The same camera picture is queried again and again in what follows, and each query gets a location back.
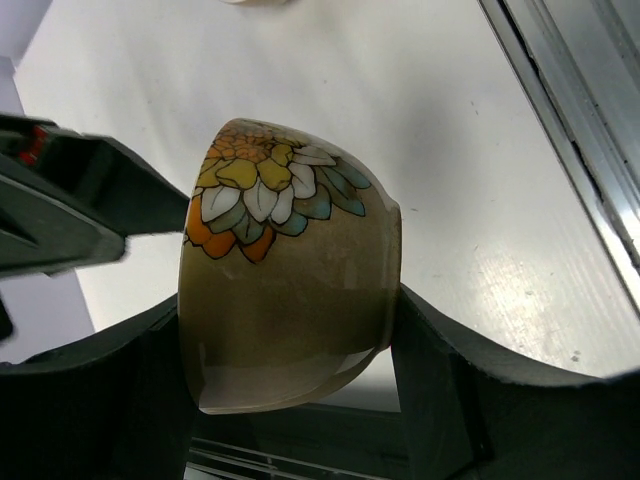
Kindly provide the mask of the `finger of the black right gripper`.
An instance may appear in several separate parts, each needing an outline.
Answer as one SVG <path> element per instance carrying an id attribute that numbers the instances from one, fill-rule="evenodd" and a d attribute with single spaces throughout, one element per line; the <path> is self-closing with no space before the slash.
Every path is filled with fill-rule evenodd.
<path id="1" fill-rule="evenodd" d="M 112 137 L 1 116 L 1 273 L 120 260 L 130 236 L 180 232 L 189 198 Z"/>

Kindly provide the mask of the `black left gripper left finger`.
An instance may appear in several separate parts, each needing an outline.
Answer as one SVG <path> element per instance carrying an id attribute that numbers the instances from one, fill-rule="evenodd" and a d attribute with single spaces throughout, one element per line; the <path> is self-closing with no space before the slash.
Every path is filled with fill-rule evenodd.
<path id="1" fill-rule="evenodd" d="M 177 299 L 1 365 L 4 479 L 180 479 L 195 419 Z"/>

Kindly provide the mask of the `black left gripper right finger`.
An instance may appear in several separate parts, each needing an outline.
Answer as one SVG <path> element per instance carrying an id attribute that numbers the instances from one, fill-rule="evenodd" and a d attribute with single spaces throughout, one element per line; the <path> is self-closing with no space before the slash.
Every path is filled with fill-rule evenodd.
<path id="1" fill-rule="evenodd" d="M 400 292 L 391 342 L 416 479 L 635 479 L 639 374 L 534 360 Z"/>

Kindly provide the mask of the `cream bowl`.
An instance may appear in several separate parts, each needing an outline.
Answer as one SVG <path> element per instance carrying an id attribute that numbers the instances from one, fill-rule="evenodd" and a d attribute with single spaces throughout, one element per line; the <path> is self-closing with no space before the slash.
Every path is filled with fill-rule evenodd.
<path id="1" fill-rule="evenodd" d="M 344 149 L 237 118 L 186 217 L 177 296 L 185 377 L 209 415 L 289 408 L 349 384 L 391 342 L 401 212 Z"/>

